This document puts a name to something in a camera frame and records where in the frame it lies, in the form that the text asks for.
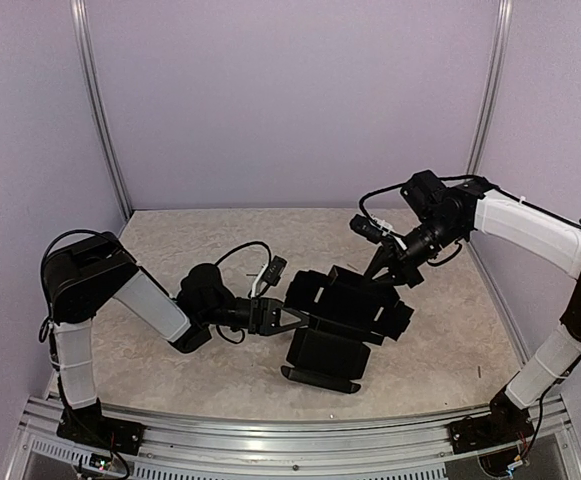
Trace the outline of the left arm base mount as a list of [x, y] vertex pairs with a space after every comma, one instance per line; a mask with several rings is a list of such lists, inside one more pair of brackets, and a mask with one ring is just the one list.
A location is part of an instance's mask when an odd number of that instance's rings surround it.
[[93, 405], [78, 409], [66, 406], [56, 434], [78, 444], [137, 455], [145, 429], [139, 422], [104, 416], [97, 400]]

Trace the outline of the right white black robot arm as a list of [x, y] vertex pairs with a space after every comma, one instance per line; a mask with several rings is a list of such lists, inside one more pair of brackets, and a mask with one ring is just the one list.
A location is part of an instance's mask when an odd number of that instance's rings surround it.
[[364, 273], [370, 282], [414, 287], [423, 280], [422, 265], [442, 265], [438, 256], [445, 248], [478, 234], [542, 260], [573, 283], [555, 330], [503, 387], [506, 405], [481, 423], [482, 436], [501, 444], [519, 429], [518, 411], [565, 379], [581, 359], [581, 219], [566, 219], [474, 174], [438, 176], [423, 170], [378, 192], [393, 191], [401, 194], [419, 222], [411, 231], [399, 233], [368, 211], [366, 203], [375, 192], [361, 197], [359, 213], [350, 223], [378, 247]]

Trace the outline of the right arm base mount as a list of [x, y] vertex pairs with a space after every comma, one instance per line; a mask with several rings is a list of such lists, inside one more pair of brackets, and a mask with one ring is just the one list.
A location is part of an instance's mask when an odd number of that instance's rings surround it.
[[535, 433], [528, 408], [517, 407], [500, 390], [489, 403], [489, 412], [482, 416], [467, 416], [451, 422], [448, 427], [454, 454], [492, 448]]

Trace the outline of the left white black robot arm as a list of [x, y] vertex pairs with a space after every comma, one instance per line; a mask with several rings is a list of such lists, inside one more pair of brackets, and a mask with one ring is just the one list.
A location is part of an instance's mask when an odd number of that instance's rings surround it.
[[102, 307], [111, 301], [123, 305], [183, 354], [208, 342], [211, 327], [275, 336], [309, 323], [306, 314], [267, 294], [284, 268], [284, 259], [269, 255], [248, 295], [238, 297], [225, 285], [219, 262], [201, 263], [171, 295], [115, 234], [88, 229], [60, 234], [40, 261], [47, 316], [39, 337], [50, 343], [62, 402], [73, 411], [72, 430], [91, 445], [110, 434], [109, 421], [95, 411], [100, 400], [92, 326]]

